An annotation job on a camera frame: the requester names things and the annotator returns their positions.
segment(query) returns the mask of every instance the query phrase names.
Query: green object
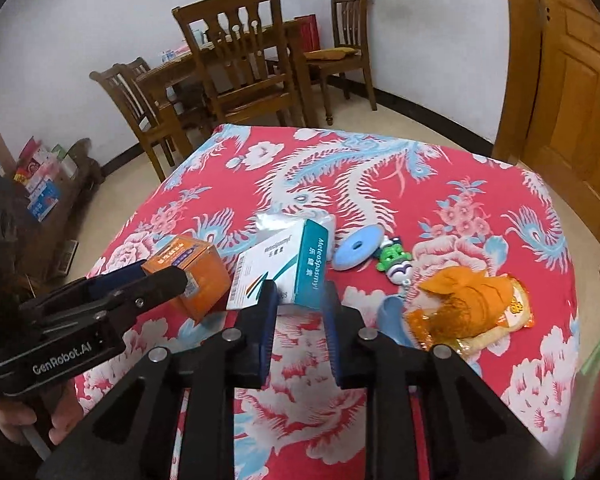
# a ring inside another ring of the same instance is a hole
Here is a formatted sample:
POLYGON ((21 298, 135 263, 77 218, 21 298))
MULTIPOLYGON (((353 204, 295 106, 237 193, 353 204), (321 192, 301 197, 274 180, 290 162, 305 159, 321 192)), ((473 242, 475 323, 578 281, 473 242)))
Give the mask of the green object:
POLYGON ((66 150, 60 144, 56 144, 51 153, 54 153, 58 160, 63 160, 66 157, 66 150))
POLYGON ((376 269, 381 272, 387 272, 391 266, 401 264, 402 262, 409 262, 412 260, 412 257, 411 254, 404 252, 402 245, 393 244, 382 248, 378 260, 380 261, 376 265, 376 269))
POLYGON ((600 341, 584 362, 578 372, 578 391, 572 394, 567 427, 563 436, 563 464, 562 474, 564 480, 571 480, 576 476, 576 466, 580 454, 582 435, 587 425, 588 407, 593 398, 596 381, 600 373, 600 341))

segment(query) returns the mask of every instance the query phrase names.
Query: white wall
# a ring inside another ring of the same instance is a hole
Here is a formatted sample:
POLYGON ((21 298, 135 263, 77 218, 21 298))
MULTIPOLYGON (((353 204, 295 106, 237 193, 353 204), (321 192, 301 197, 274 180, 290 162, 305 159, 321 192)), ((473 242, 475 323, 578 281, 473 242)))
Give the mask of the white wall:
MULTIPOLYGON (((300 0, 333 44, 330 0, 300 0)), ((493 142, 509 60, 507 0, 373 0, 376 88, 429 108, 493 142)))
MULTIPOLYGON (((101 163, 136 138, 92 70, 179 46, 171 9, 198 0, 7 0, 0 10, 0 132, 17 157, 30 136, 69 148, 91 137, 101 163)), ((283 15, 299 14, 282 0, 283 15)))
MULTIPOLYGON (((171 9, 198 0, 7 0, 0 11, 0 132, 14 156, 30 136, 65 147, 91 137, 101 163, 136 138, 88 77, 160 52, 182 35, 171 9)), ((282 0, 318 14, 330 44, 330 0, 282 0)), ((509 55, 507 0, 372 0, 374 84, 495 138, 509 55)))

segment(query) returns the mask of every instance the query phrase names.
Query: human hand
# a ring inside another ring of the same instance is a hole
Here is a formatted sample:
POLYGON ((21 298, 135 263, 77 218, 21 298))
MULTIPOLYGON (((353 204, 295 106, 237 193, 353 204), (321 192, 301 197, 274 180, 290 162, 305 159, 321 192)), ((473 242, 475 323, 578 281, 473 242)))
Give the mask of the human hand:
MULTIPOLYGON (((74 380, 65 384, 62 396, 51 415, 53 427, 49 430, 49 440, 56 446, 82 420, 82 406, 75 395, 74 380)), ((26 444, 20 431, 21 426, 35 423, 36 413, 26 404, 9 399, 0 399, 0 430, 12 442, 26 444)))

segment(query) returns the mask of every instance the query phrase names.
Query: medicine box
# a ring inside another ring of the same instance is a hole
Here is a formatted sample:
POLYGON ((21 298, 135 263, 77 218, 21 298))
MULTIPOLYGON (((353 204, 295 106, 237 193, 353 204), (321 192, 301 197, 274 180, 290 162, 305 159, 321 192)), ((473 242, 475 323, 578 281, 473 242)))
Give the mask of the medicine box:
POLYGON ((328 231, 305 219, 263 240, 238 257, 227 303, 237 310, 258 303, 264 280, 275 280, 281 304, 314 310, 326 267, 328 231))
POLYGON ((180 267, 187 273, 187 288, 171 303, 196 322, 205 316, 231 285, 231 278, 218 250, 204 240, 176 236, 142 264, 147 274, 168 266, 180 267))

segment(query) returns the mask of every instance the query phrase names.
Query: table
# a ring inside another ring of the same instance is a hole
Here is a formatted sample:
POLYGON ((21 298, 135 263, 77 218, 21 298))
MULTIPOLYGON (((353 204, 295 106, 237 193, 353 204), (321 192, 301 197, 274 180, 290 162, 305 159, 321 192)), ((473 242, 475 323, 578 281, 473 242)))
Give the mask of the table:
MULTIPOLYGON (((384 225, 413 253, 416 283, 456 264, 520 280, 535 326, 470 364, 549 451, 557 450, 576 371, 578 313, 573 266, 540 177, 414 140, 224 125, 138 208, 89 276, 148 257, 180 233, 213 242, 233 268, 254 243, 254 211, 269 207, 326 209, 338 217, 339 236, 384 225)), ((367 326, 375 325, 382 299, 398 291, 373 266, 328 269, 327 279, 367 326)), ((406 307, 421 300, 412 288, 406 307)), ((80 403, 90 409, 153 346, 190 348, 232 319, 218 312, 194 327, 170 305, 157 307, 125 335, 124 354, 77 379, 80 403)), ((238 478, 363 477, 365 396, 336 387, 319 315, 279 316, 268 387, 235 396, 238 478)))
MULTIPOLYGON (((298 95, 302 108, 302 116, 304 117, 304 125, 317 128, 318 116, 314 107, 311 78, 309 77, 309 69, 304 58, 304 51, 302 50, 301 23, 298 20, 291 20, 285 22, 284 26, 290 53, 289 61, 296 76, 295 81, 298 82, 298 95)), ((277 44, 277 38, 273 34, 271 27, 263 28, 262 43, 264 48, 269 48, 277 44)), ((208 44, 208 48, 201 48, 201 53, 208 58, 210 64, 219 62, 218 57, 213 52, 212 43, 208 44)), ((180 127, 173 105, 167 97, 166 88, 177 85, 181 81, 195 75, 195 60, 189 52, 152 68, 149 72, 138 76, 136 80, 142 91, 156 99, 160 119, 164 123, 171 125, 171 129, 174 131, 171 137, 173 137, 176 148, 184 158, 191 154, 193 147, 180 127)))

